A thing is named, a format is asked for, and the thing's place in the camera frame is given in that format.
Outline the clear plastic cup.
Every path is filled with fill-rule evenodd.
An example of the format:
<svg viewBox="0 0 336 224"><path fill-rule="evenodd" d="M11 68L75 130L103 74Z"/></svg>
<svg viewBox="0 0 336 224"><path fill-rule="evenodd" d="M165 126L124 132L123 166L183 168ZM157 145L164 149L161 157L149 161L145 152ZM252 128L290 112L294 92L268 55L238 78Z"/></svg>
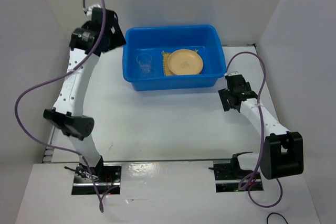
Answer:
<svg viewBox="0 0 336 224"><path fill-rule="evenodd" d="M147 53L141 53L136 57L140 71L143 75L149 74L152 70L152 56Z"/></svg>
<svg viewBox="0 0 336 224"><path fill-rule="evenodd" d="M156 78L157 71L154 68L144 67L141 69L141 77L144 79Z"/></svg>

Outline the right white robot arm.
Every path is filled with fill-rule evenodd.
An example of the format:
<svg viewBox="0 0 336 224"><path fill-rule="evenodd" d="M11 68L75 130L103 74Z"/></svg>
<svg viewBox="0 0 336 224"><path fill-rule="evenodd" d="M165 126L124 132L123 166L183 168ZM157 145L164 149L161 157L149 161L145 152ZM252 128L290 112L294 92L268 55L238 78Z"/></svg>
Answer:
<svg viewBox="0 0 336 224"><path fill-rule="evenodd" d="M258 171L266 179L303 173L303 138L282 126L264 105L257 101L257 93L240 74L225 77L227 88L218 91L224 111L235 109L244 115L264 141Z"/></svg>

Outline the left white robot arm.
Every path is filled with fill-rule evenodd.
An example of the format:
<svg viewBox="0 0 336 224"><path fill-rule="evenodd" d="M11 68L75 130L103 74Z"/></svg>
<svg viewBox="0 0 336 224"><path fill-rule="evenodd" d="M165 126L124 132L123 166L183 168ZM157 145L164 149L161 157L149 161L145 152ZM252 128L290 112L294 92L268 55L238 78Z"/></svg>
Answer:
<svg viewBox="0 0 336 224"><path fill-rule="evenodd" d="M118 16L112 10L92 9L91 19L76 28L70 40L67 74L59 97L44 119L58 128L81 153L79 171L93 182L104 177L103 159L92 138L94 119L83 113L89 80L102 53L125 45Z"/></svg>

